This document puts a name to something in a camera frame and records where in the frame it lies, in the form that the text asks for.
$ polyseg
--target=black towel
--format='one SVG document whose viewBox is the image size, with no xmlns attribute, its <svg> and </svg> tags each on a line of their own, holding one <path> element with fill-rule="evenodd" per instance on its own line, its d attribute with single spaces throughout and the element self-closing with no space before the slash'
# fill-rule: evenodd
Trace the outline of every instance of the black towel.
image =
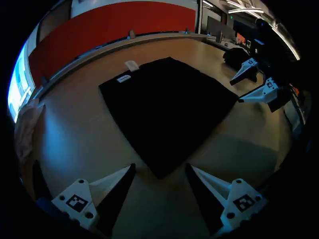
<svg viewBox="0 0 319 239">
<path fill-rule="evenodd" d="M 131 78 L 118 82 L 124 75 Z M 186 160 L 238 99 L 215 79 L 171 57 L 99 87 L 115 122 L 157 178 Z"/>
</svg>

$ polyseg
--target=table surface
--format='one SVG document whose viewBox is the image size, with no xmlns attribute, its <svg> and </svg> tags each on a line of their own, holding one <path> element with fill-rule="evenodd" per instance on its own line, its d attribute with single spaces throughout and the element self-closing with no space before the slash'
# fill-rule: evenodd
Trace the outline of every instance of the table surface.
<svg viewBox="0 0 319 239">
<path fill-rule="evenodd" d="M 259 75 L 257 83 L 246 79 L 231 86 L 236 72 L 224 64 L 223 53 L 196 40 L 172 39 L 136 45 L 83 66 L 42 99 L 45 109 L 35 128 L 29 164 L 40 162 L 55 197 L 78 178 L 92 182 L 136 163 L 137 174 L 113 238 L 208 237 L 185 176 L 185 163 L 229 182 L 242 178 L 258 185 L 274 172 L 291 146 L 283 111 L 271 113 L 260 103 L 236 103 L 185 163 L 158 180 L 119 130 L 98 86 L 126 71 L 126 61 L 141 65 L 165 57 L 187 63 L 238 95 L 262 84 Z"/>
</svg>

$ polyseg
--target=white label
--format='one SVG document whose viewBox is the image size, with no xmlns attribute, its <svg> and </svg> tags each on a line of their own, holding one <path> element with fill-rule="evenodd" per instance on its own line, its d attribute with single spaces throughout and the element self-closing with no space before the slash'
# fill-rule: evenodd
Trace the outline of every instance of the white label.
<svg viewBox="0 0 319 239">
<path fill-rule="evenodd" d="M 118 81 L 119 83 L 122 83 L 123 81 L 126 81 L 126 80 L 128 80 L 128 79 L 131 79 L 131 76 L 125 75 L 125 76 L 122 76 L 122 77 L 118 78 L 117 81 Z"/>
<path fill-rule="evenodd" d="M 138 65 L 136 64 L 135 61 L 127 61 L 127 62 L 125 62 L 125 65 L 128 67 L 128 69 L 131 72 L 139 70 Z"/>
</svg>

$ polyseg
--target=beige cloth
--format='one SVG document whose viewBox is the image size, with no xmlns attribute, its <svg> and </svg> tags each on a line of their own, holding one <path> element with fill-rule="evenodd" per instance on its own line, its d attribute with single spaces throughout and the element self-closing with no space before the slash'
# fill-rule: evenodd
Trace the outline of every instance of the beige cloth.
<svg viewBox="0 0 319 239">
<path fill-rule="evenodd" d="M 22 165 L 26 163 L 32 151 L 32 135 L 43 106 L 39 106 L 39 99 L 34 99 L 19 111 L 14 129 L 14 144 Z"/>
</svg>

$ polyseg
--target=red wall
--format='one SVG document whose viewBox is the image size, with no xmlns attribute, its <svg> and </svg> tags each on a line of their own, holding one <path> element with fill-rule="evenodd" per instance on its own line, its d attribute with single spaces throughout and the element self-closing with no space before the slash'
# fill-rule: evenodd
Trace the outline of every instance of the red wall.
<svg viewBox="0 0 319 239">
<path fill-rule="evenodd" d="M 77 56 L 96 46 L 136 34 L 158 31 L 195 31 L 195 11 L 161 2 L 121 2 L 78 15 L 52 31 L 29 56 L 36 86 L 50 79 Z"/>
</svg>

